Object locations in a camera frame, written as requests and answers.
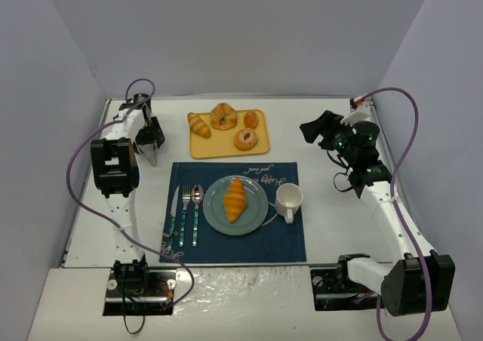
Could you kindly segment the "large striped croissant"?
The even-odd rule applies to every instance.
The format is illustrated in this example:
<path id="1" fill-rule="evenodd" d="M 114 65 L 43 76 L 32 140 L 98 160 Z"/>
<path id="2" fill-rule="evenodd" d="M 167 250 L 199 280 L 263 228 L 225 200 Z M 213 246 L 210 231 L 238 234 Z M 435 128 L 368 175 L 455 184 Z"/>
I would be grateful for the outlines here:
<path id="1" fill-rule="evenodd" d="M 223 196 L 223 209 L 230 223 L 234 223 L 245 210 L 248 200 L 245 194 L 243 182 L 236 177 Z"/>

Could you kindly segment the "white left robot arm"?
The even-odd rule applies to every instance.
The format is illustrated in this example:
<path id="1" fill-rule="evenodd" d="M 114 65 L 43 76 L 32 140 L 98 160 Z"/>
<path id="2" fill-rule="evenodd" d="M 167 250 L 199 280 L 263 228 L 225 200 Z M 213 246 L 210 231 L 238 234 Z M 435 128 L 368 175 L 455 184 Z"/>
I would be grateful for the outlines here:
<path id="1" fill-rule="evenodd" d="M 137 155 L 155 152 L 165 141 L 158 119 L 152 115 L 147 94 L 135 94 L 118 109 L 120 122 L 90 144 L 94 183 L 108 204 L 115 225 L 114 276 L 143 281 L 148 271 L 145 251 L 131 242 L 139 240 L 134 198 L 140 184 Z"/>

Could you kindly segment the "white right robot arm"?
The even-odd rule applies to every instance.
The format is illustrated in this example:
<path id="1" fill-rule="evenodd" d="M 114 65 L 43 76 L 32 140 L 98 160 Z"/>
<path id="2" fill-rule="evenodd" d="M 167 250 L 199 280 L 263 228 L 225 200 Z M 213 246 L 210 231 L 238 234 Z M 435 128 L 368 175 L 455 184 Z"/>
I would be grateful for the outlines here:
<path id="1" fill-rule="evenodd" d="M 337 285 L 344 290 L 365 287 L 381 296 L 392 316 L 440 312 L 448 307 L 456 266 L 424 238 L 397 193 L 392 175 L 377 151 L 379 127 L 370 121 L 346 124 L 329 110 L 300 126 L 304 140 L 336 152 L 346 162 L 350 189 L 372 213 L 386 239 L 392 266 L 384 266 L 365 253 L 339 257 Z"/>

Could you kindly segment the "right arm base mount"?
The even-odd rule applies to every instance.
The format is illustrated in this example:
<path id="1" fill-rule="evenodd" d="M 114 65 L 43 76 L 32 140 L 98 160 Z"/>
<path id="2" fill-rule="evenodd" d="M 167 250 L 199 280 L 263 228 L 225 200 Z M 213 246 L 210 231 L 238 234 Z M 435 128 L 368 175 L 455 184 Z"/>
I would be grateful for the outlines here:
<path id="1" fill-rule="evenodd" d="M 365 253 L 339 256 L 336 263 L 309 268 L 312 299 L 317 312 L 362 311 L 376 309 L 375 292 L 364 285 L 349 280 L 347 262 L 356 258 L 368 258 Z"/>

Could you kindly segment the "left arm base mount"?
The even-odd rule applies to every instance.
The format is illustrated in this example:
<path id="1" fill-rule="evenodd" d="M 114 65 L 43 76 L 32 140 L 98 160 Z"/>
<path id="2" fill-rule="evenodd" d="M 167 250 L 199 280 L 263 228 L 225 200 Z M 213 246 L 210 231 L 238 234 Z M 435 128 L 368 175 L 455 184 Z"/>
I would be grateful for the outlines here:
<path id="1" fill-rule="evenodd" d="M 143 279 L 116 275 L 111 269 L 106 283 L 103 316 L 172 315 L 174 290 L 177 286 L 173 269 L 150 270 Z"/>

